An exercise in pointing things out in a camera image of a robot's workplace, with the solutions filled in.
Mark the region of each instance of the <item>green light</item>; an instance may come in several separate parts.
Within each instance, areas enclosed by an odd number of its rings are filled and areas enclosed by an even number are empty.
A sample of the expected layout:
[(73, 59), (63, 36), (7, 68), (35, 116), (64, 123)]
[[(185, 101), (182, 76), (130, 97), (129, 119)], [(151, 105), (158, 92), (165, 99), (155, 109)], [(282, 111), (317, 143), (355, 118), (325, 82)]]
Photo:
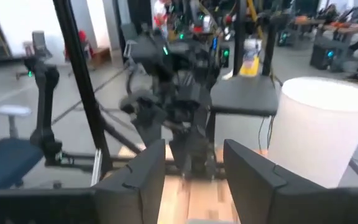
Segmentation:
[(168, 50), (167, 50), (167, 48), (166, 48), (166, 47), (164, 47), (163, 49), (164, 49), (164, 53), (165, 53), (165, 55), (168, 55)]

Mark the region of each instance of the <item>white wall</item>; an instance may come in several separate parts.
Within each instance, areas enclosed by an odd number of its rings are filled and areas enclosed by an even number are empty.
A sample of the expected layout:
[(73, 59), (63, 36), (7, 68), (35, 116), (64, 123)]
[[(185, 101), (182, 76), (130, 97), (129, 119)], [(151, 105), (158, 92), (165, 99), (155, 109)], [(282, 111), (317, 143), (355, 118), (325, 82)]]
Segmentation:
[(0, 0), (0, 26), (13, 56), (24, 55), (23, 42), (43, 30), (52, 63), (63, 64), (64, 41), (51, 0)]
[(122, 24), (131, 23), (131, 15), (129, 14), (128, 1), (127, 0), (124, 0), (124, 1), (118, 0), (119, 15), (120, 15)]
[(104, 15), (106, 16), (106, 24), (110, 40), (110, 49), (117, 50), (120, 49), (119, 39), (118, 39), (118, 30), (116, 18), (114, 15), (114, 6), (112, 5), (112, 0), (103, 0)]
[[(71, 0), (71, 4), (78, 29), (84, 30), (91, 45), (97, 47), (95, 32), (99, 30), (93, 29), (87, 0)], [(32, 40), (34, 30), (42, 30), (45, 32), (47, 47), (53, 55), (48, 62), (65, 64), (65, 44), (52, 0), (0, 0), (0, 26), (14, 57), (25, 54), (23, 42)]]
[(95, 31), (93, 29), (87, 0), (71, 0), (71, 5), (73, 7), (74, 18), (78, 30), (85, 31), (86, 37), (88, 38), (88, 41), (90, 42), (91, 46), (93, 48), (96, 48), (98, 45), (96, 43)]
[[(152, 17), (154, 18), (154, 3), (156, 2), (156, 1), (158, 1), (158, 0), (150, 0), (150, 5), (151, 5), (151, 11), (152, 11)], [(154, 19), (152, 18), (152, 22), (153, 22), (153, 28), (155, 28), (156, 27), (156, 25), (155, 25), (155, 21), (154, 21)]]
[(89, 14), (98, 47), (110, 47), (109, 32), (104, 13), (103, 0), (87, 0)]

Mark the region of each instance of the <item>red object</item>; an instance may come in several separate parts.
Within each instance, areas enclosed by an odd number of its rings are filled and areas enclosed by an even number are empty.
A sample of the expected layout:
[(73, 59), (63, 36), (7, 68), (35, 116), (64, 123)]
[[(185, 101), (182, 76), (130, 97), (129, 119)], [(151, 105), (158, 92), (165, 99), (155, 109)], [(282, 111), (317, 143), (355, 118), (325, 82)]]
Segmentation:
[[(80, 38), (81, 44), (88, 44), (89, 46), (89, 54), (91, 55), (91, 57), (93, 58), (93, 49), (92, 46), (90, 45), (90, 43), (88, 42), (88, 39), (86, 38), (86, 33), (83, 30), (79, 30), (78, 31), (78, 37)], [(67, 49), (65, 48), (65, 58), (68, 60), (69, 56), (67, 53)]]
[[(162, 16), (162, 18), (163, 18), (164, 20), (167, 20), (167, 15)], [(157, 16), (154, 16), (154, 22), (155, 22), (155, 25), (156, 25), (157, 27), (161, 27), (161, 26), (163, 25), (163, 24), (160, 23), (160, 21), (159, 21), (159, 19), (158, 19)]]
[(227, 16), (226, 16), (226, 23), (227, 23), (227, 24), (230, 24), (231, 22), (232, 22), (231, 16), (230, 16), (230, 15), (227, 15)]
[(203, 27), (194, 27), (193, 28), (193, 32), (202, 32), (203, 31)]
[(78, 31), (78, 36), (80, 37), (80, 41), (81, 41), (81, 42), (85, 42), (85, 41), (86, 41), (85, 31), (83, 31), (83, 30)]

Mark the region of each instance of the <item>blue chair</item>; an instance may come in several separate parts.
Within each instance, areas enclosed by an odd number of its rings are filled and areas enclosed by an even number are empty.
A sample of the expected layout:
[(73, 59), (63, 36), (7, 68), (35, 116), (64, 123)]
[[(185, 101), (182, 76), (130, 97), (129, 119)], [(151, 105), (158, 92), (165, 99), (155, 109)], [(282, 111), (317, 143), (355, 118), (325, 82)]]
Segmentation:
[(26, 110), (17, 106), (3, 106), (0, 114), (8, 115), (11, 137), (0, 139), (0, 189), (20, 187), (22, 178), (41, 160), (43, 153), (29, 140), (18, 139), (15, 116), (25, 116)]

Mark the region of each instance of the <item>wooden surface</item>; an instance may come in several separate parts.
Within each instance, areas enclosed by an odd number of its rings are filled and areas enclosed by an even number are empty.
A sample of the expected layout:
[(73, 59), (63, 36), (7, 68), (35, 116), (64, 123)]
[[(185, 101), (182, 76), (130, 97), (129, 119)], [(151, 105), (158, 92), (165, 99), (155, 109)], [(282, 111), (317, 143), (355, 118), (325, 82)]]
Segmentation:
[(102, 64), (111, 61), (110, 50), (108, 47), (97, 48), (94, 51), (92, 64), (95, 67), (100, 67)]
[[(133, 157), (134, 153), (122, 147), (119, 155)], [(217, 150), (216, 156), (222, 162), (223, 150)], [(166, 158), (173, 159), (169, 146)], [(185, 181), (165, 176), (158, 224), (185, 224), (194, 219), (239, 223), (227, 181)]]

